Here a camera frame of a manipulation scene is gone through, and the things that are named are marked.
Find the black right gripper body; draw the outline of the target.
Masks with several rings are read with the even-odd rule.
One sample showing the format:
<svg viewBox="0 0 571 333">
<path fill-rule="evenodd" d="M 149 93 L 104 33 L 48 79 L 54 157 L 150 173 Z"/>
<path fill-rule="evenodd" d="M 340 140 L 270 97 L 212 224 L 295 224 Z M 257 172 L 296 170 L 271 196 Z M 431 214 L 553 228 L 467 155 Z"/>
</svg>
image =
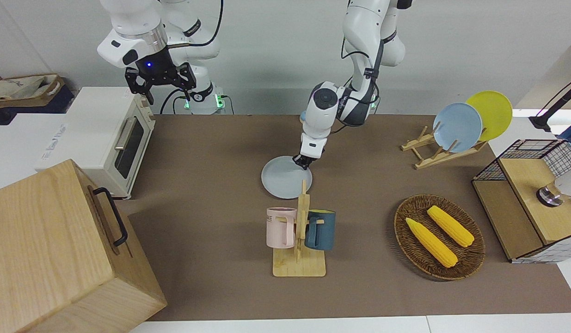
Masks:
<svg viewBox="0 0 571 333">
<path fill-rule="evenodd" d="M 188 62 L 176 65 L 167 46 L 135 63 L 136 68 L 125 68 L 125 80 L 131 91 L 149 91 L 154 85 L 173 85 L 183 91 L 196 87 L 191 65 Z"/>
</svg>

